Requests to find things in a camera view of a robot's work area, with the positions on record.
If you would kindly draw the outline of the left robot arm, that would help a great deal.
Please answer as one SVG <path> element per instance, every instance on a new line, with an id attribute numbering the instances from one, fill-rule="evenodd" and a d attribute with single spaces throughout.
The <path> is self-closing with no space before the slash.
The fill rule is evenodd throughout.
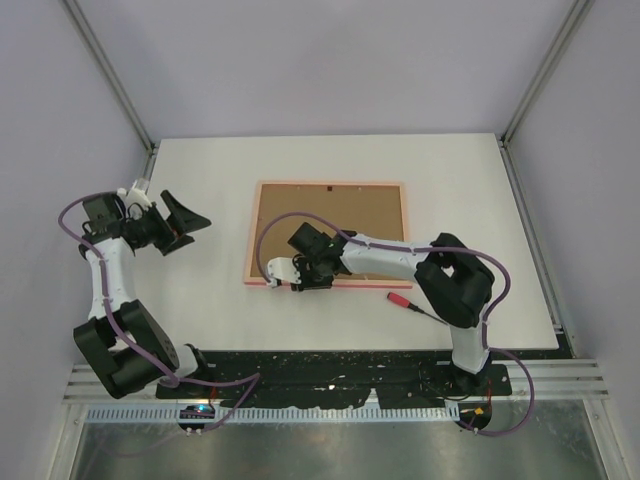
<path id="1" fill-rule="evenodd" d="M 73 339 L 106 391 L 115 399 L 159 382 L 189 396 L 207 395 L 214 383 L 203 354 L 177 347 L 137 298 L 133 263 L 148 246 L 168 255 L 193 243 L 193 233 L 211 222 L 182 205 L 169 191 L 163 217 L 140 189 L 99 193 L 81 199 L 87 215 L 79 250 L 91 269 L 93 299 L 87 321 Z"/>

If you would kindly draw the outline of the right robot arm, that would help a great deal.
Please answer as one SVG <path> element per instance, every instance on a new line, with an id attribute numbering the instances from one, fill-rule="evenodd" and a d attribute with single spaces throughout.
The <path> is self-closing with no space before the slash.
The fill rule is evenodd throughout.
<path id="1" fill-rule="evenodd" d="M 491 358 L 482 320 L 495 276 L 456 236 L 442 233 L 428 246 L 412 247 L 355 231 L 329 236 L 305 222 L 288 244 L 297 252 L 294 291 L 329 288 L 340 274 L 416 283 L 450 328 L 454 386 L 474 394 L 488 384 Z"/>

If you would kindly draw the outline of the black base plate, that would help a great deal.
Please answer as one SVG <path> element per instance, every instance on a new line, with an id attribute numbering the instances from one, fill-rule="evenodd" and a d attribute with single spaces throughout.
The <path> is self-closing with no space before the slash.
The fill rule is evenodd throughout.
<path id="1" fill-rule="evenodd" d="M 384 409 L 437 406 L 446 398 L 512 394 L 507 368 L 491 362 L 479 381 L 436 351 L 206 351 L 207 379 L 260 375 L 244 408 L 360 408 L 375 393 Z"/>

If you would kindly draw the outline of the left aluminium frame post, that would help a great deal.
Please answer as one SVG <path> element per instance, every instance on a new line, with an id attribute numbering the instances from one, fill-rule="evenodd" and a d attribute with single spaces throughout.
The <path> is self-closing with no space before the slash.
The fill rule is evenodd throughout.
<path id="1" fill-rule="evenodd" d="M 148 156 L 151 156 L 155 151 L 155 142 L 148 133 L 148 130 L 139 116 L 133 101 L 117 74 L 107 51 L 98 38 L 80 3 L 76 0 L 61 0 L 60 4 L 69 17 L 72 26 L 75 28 L 84 43 L 90 57 L 106 81 L 114 95 L 116 103 L 123 111 L 144 151 Z"/>

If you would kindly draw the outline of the aluminium frame post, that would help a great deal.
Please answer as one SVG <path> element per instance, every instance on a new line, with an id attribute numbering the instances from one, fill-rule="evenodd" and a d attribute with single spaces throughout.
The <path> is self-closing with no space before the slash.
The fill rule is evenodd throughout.
<path id="1" fill-rule="evenodd" d="M 571 2 L 570 8 L 552 37 L 514 113 L 511 115 L 503 133 L 499 136 L 499 142 L 503 148 L 507 148 L 515 139 L 523 122 L 544 91 L 594 4 L 594 0 L 575 0 Z"/>
<path id="2" fill-rule="evenodd" d="M 151 156 L 155 151 L 155 142 L 148 133 L 148 130 L 139 116 L 133 101 L 117 74 L 107 51 L 98 38 L 80 3 L 76 0 L 61 0 L 60 4 L 69 17 L 72 26 L 75 28 L 84 43 L 90 57 L 106 81 L 114 95 L 116 103 L 123 111 L 144 151 L 148 156 Z"/>

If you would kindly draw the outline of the right aluminium frame post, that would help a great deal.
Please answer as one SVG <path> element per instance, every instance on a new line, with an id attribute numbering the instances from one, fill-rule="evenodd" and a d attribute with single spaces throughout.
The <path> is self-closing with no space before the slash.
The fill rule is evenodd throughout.
<path id="1" fill-rule="evenodd" d="M 544 91 L 594 4 L 594 0 L 575 0 L 571 2 L 570 8 L 552 37 L 514 113 L 511 115 L 503 133 L 499 136 L 499 142 L 503 148 L 507 148 L 515 139 L 523 122 Z"/>

